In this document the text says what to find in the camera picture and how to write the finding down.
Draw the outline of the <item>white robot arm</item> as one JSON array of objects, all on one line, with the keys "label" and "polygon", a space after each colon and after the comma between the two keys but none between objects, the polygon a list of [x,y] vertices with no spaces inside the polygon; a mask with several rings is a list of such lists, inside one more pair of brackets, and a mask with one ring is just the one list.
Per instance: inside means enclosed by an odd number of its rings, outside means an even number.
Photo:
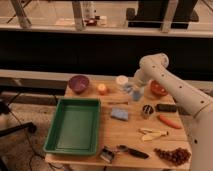
[{"label": "white robot arm", "polygon": [[190,171],[213,171],[213,97],[196,89],[167,70],[169,58],[164,53],[147,55],[140,59],[140,68],[133,80],[145,86],[156,80],[189,113],[195,121]]}]

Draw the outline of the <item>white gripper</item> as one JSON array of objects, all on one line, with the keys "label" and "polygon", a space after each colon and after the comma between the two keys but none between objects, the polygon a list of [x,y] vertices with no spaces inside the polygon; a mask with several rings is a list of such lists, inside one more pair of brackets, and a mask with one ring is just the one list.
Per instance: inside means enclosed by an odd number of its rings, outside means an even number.
[{"label": "white gripper", "polygon": [[134,101],[139,101],[140,98],[144,95],[144,88],[142,87],[145,86],[145,82],[141,79],[141,73],[139,70],[134,73],[133,82],[137,87],[139,87],[139,89],[133,90],[132,99]]}]

